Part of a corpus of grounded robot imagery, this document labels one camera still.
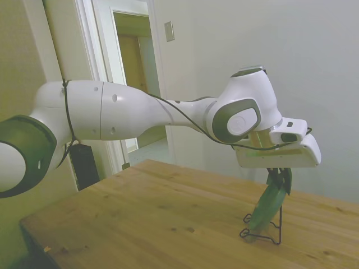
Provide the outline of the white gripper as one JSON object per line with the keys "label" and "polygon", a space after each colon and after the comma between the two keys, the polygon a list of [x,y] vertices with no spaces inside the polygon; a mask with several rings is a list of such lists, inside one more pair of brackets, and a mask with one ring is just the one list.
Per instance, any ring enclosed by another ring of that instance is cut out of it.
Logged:
{"label": "white gripper", "polygon": [[267,185],[274,184],[277,188],[281,188],[283,178],[283,188],[288,195],[291,194],[292,189],[291,168],[311,168],[321,164],[321,151],[311,134],[306,135],[300,142],[290,143],[274,150],[258,151],[236,147],[235,151],[240,167],[267,168]]}

